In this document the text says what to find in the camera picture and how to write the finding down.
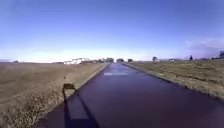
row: blue sky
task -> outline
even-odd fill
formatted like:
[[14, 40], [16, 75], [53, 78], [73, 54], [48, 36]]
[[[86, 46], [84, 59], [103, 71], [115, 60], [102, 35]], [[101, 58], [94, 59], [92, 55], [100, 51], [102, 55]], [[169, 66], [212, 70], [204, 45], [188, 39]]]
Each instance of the blue sky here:
[[223, 34], [223, 0], [0, 0], [0, 59], [210, 57]]

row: tree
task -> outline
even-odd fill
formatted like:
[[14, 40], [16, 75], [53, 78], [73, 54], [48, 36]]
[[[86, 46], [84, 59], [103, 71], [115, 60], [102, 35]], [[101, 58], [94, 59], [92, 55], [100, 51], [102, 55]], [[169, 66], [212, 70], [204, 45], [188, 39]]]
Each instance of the tree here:
[[190, 56], [189, 60], [193, 60], [193, 56], [192, 55]]
[[155, 57], [155, 56], [152, 57], [152, 61], [153, 61], [153, 62], [155, 62], [157, 59], [158, 59], [158, 58]]
[[132, 59], [128, 59], [128, 62], [132, 62], [133, 60]]

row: grass field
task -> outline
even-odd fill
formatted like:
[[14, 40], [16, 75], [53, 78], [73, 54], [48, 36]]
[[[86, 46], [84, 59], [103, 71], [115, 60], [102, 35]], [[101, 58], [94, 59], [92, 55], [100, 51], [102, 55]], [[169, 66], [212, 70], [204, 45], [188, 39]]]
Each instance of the grass field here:
[[224, 99], [224, 60], [125, 64], [181, 86]]
[[63, 102], [63, 84], [79, 88], [106, 65], [0, 63], [0, 128], [32, 127]]

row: asphalt road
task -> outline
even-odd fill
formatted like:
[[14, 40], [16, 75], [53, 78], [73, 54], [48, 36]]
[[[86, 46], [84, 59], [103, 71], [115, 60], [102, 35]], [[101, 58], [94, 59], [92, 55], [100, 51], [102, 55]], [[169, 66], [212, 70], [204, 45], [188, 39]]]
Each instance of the asphalt road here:
[[48, 128], [224, 128], [223, 104], [113, 63], [64, 105], [50, 112], [39, 125]]

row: wet road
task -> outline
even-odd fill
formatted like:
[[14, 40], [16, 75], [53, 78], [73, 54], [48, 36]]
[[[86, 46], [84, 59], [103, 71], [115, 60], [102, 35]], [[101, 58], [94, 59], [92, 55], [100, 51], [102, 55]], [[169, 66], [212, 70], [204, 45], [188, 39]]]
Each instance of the wet road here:
[[224, 105], [113, 63], [47, 117], [52, 128], [224, 128]]

